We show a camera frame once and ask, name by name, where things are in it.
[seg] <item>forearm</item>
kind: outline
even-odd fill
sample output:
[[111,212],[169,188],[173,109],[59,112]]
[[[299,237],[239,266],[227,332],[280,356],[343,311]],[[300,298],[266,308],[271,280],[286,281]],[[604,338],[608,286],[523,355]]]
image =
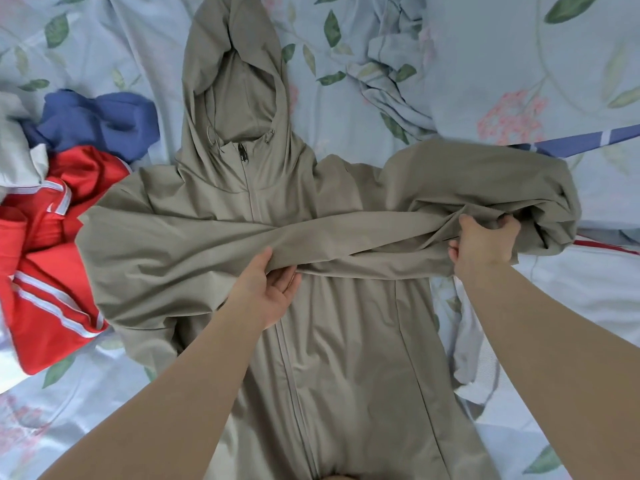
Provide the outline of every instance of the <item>forearm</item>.
[[261,331],[222,307],[169,369],[41,479],[201,480]]
[[507,264],[461,279],[500,363],[574,478],[637,478],[640,349]]

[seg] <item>red garment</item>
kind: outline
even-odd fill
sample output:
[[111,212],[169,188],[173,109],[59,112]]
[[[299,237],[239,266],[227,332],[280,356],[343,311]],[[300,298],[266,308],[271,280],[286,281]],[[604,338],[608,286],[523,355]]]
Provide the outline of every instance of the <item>red garment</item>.
[[77,146],[49,161],[41,186],[12,189],[0,205],[0,305],[27,374],[107,327],[74,241],[78,216],[129,173],[116,157]]

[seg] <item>blue garment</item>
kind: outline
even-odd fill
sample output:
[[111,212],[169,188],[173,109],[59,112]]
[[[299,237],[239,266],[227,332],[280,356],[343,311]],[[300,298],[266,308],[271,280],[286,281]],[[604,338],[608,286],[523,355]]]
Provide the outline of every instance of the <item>blue garment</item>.
[[598,133],[579,134],[566,138],[549,139],[535,145],[512,144],[519,150],[542,153],[549,157],[569,158],[578,153],[595,150],[608,144],[616,144],[640,136],[640,125],[626,126]]
[[69,89],[45,96],[39,124],[21,121],[31,147],[39,143],[52,152],[90,144],[131,163],[160,140],[156,106],[132,93],[89,99]]

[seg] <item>pile of clothes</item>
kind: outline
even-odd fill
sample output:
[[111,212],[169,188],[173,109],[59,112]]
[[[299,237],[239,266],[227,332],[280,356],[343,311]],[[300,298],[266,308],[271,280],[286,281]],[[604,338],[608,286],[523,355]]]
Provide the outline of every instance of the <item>pile of clothes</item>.
[[139,95],[60,90],[34,123],[0,93],[0,392],[106,329],[75,245],[78,217],[159,138],[156,108]]

